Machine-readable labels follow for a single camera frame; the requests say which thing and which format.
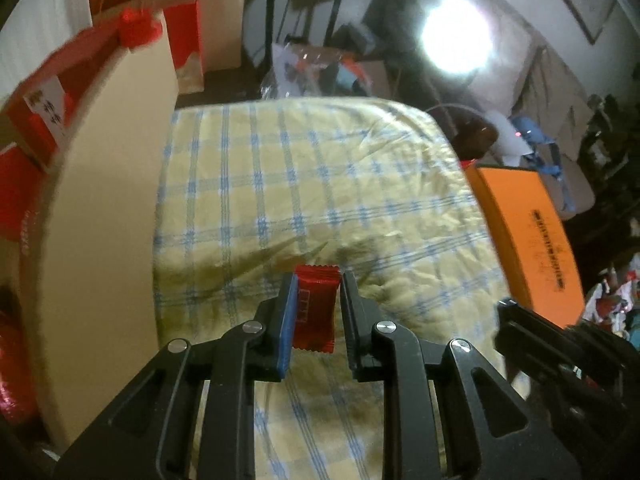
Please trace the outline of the large cardboard box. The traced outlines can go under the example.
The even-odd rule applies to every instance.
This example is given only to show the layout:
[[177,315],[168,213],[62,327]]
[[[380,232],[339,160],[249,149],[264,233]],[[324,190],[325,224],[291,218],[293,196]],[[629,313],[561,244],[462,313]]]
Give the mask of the large cardboard box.
[[158,349],[155,209],[178,81],[159,40],[114,52],[80,100],[22,236],[1,253],[44,426],[65,450]]

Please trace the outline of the yellow plaid bed sheet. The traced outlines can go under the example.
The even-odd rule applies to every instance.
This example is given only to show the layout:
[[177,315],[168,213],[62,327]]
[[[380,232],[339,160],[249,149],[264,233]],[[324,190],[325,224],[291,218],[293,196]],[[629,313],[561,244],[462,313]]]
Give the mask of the yellow plaid bed sheet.
[[355,274],[419,337],[492,340],[508,294],[480,205],[430,115],[380,99],[285,99],[177,110],[157,192],[161,342],[251,318],[301,264]]

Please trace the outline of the beige sofa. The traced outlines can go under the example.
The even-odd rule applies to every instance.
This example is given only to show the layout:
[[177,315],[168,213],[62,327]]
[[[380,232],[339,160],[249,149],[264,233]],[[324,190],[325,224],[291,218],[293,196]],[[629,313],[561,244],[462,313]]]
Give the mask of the beige sofa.
[[579,165],[594,109],[541,34],[504,0],[373,0],[371,21],[396,73],[393,95],[438,121],[459,157],[532,169],[532,150],[512,116],[532,118],[562,154],[576,211],[562,212],[560,186],[541,176],[570,220],[596,203]]

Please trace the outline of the red collection paper bag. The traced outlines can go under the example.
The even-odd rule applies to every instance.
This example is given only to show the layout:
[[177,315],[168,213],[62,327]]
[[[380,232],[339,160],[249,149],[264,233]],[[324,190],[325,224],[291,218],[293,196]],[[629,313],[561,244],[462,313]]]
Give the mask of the red collection paper bag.
[[200,0],[177,0],[163,8],[180,94],[204,90]]

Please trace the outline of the orange flat box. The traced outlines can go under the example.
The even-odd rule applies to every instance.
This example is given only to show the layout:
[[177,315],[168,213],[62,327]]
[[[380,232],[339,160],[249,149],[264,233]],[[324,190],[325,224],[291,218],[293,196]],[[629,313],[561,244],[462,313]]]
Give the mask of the orange flat box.
[[565,327],[585,307],[576,262],[552,200],[533,170],[471,165],[465,177],[480,204],[510,295]]

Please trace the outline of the shiny red round bag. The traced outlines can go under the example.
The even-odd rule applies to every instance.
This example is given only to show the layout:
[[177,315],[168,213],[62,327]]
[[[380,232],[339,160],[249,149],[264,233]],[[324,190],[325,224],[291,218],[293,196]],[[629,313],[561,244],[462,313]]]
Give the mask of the shiny red round bag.
[[0,374],[1,415],[11,427],[39,416],[37,397],[17,303],[8,286],[1,287]]

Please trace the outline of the red fabric tote bag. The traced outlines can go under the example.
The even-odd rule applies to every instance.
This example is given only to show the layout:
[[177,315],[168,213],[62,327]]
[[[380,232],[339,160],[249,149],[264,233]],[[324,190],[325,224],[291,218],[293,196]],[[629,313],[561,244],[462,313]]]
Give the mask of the red fabric tote bag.
[[34,203],[46,177],[42,168],[16,144],[11,143],[0,156],[1,236],[18,242],[25,214]]

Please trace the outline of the red gift box with straps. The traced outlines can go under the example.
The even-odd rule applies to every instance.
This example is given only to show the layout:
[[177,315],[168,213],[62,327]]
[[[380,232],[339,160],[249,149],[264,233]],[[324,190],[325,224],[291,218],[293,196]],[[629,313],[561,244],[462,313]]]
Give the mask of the red gift box with straps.
[[2,107],[2,124],[15,133],[15,142],[28,156],[47,167],[66,144],[80,100],[114,52],[145,47],[162,33],[158,16],[131,8],[83,30],[18,85]]

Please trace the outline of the small red candy packet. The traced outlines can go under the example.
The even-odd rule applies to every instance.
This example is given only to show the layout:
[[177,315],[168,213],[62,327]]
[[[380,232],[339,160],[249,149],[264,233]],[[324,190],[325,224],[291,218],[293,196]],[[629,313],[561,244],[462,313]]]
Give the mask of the small red candy packet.
[[293,347],[334,351],[334,310],[341,272],[338,266],[296,266],[297,313]]

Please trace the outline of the white curtain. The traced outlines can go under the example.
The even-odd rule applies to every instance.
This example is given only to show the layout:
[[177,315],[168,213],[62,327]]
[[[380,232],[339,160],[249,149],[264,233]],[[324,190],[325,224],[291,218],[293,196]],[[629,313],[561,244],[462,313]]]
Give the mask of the white curtain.
[[89,0],[18,0],[1,29],[1,99],[91,25]]

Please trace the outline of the clear plastic packaged item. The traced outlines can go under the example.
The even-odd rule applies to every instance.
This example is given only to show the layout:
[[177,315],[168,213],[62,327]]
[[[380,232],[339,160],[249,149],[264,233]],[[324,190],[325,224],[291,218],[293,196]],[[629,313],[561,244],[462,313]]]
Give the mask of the clear plastic packaged item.
[[372,96],[372,82],[352,52],[308,44],[273,44],[260,84],[265,100],[304,96]]

